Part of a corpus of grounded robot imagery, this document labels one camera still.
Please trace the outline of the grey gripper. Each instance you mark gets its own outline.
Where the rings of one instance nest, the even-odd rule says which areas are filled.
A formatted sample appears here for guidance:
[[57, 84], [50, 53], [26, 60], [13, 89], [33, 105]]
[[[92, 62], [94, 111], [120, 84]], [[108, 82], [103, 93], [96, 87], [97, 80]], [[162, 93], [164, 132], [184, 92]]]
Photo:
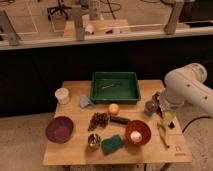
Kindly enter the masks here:
[[152, 96], [152, 100], [157, 105], [156, 113], [161, 118], [161, 124], [164, 126], [168, 126], [170, 129], [175, 128], [175, 125], [172, 122], [175, 117], [175, 112], [170, 110], [169, 107], [163, 103], [163, 101], [161, 100], [161, 93], [156, 92]]

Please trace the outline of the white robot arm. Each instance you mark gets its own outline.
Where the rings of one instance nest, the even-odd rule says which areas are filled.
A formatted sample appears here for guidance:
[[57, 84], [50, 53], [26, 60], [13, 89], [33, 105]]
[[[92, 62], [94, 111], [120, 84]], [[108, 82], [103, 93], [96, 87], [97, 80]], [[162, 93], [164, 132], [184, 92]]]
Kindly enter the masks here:
[[172, 122], [185, 101], [213, 115], [213, 89], [204, 84], [206, 79], [207, 70], [199, 63], [185, 65], [165, 75], [165, 88], [155, 94], [162, 112], [161, 126], [166, 127]]

